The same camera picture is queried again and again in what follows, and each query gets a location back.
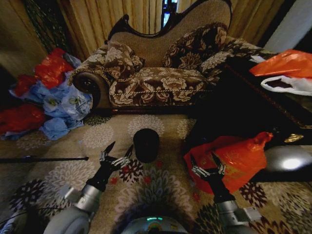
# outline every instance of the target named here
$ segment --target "braided rope trim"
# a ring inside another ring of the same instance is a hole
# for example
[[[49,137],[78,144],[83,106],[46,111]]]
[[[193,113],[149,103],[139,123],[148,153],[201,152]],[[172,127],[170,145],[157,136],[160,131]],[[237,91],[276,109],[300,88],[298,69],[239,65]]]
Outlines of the braided rope trim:
[[[212,92],[212,90],[155,90],[155,91],[140,91],[140,92],[130,92],[128,94],[111,94],[109,93],[110,95],[112,96],[119,96],[119,95],[133,95],[133,94],[146,94],[146,93],[167,93],[167,92],[172,92],[172,93],[177,93],[177,92],[183,92],[183,91],[190,91],[190,92],[195,92],[195,93],[208,93],[208,92]]]

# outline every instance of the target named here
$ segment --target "black cup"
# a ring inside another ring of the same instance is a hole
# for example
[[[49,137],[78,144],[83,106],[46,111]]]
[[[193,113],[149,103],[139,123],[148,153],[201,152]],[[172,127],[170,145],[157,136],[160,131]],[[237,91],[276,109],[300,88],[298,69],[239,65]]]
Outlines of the black cup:
[[[152,129],[144,128],[135,133],[133,142],[136,150],[136,157],[139,161],[153,162],[158,154],[159,136]]]

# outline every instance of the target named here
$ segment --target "robotic arm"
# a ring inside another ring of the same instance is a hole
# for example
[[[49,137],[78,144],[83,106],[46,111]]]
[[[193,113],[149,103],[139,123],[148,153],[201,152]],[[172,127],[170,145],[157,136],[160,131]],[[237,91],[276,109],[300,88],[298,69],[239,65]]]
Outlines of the robotic arm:
[[[46,227],[44,234],[87,234],[90,222],[99,207],[99,200],[105,191],[109,177],[130,162],[133,146],[126,155],[119,159],[108,156],[115,142],[109,145],[100,156],[100,168],[93,178],[87,180],[86,185],[78,191],[68,185],[60,192],[65,199],[74,203],[70,207],[54,216]]]
[[[61,193],[65,199],[74,203],[74,206],[54,216],[46,227],[44,234],[88,234],[90,223],[99,208],[99,200],[105,191],[110,175],[126,166],[130,162],[133,146],[129,148],[124,157],[119,159],[109,156],[115,142],[109,145],[100,156],[100,168],[93,178],[87,180],[81,191],[70,186],[64,186]],[[261,214],[255,207],[239,208],[235,198],[225,187],[222,178],[226,166],[212,153],[217,168],[203,169],[199,167],[191,156],[192,171],[201,179],[207,181],[214,193],[214,202],[217,205],[219,217],[226,233],[229,234],[256,234],[247,226],[249,221],[261,218]],[[174,219],[169,217],[144,217],[133,220],[122,233],[160,233],[153,225],[160,225],[162,229],[170,230],[170,224],[174,223],[176,232],[187,233],[186,230]]]
[[[198,167],[193,155],[191,155],[192,171],[209,183],[214,193],[214,202],[225,232],[228,234],[257,234],[247,225],[249,221],[260,219],[261,214],[256,207],[238,207],[234,196],[230,194],[222,181],[226,165],[221,163],[214,152],[212,152],[212,157],[217,164],[217,168],[202,169]]]

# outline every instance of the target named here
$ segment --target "sofa cushion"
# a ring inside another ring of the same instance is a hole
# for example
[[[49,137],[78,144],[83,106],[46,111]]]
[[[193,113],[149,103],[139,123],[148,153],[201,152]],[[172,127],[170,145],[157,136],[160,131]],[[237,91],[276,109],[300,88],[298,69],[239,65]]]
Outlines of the sofa cushion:
[[[110,99],[114,106],[193,105],[215,86],[196,70],[142,68],[127,82],[114,81]]]
[[[129,46],[117,41],[109,41],[104,67],[118,81],[126,81],[135,72],[131,60],[133,55],[134,51]]]
[[[227,27],[222,23],[199,27],[169,47],[162,66],[197,69],[204,60],[222,48],[226,34]]]

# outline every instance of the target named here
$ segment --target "black rod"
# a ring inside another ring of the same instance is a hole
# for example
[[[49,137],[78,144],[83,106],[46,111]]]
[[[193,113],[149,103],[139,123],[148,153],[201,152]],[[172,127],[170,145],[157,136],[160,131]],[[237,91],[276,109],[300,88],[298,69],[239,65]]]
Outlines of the black rod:
[[[25,158],[0,158],[0,163],[31,163],[31,162],[51,162],[51,161],[76,161],[85,160],[89,157],[68,157],[68,158],[35,158],[26,156]]]

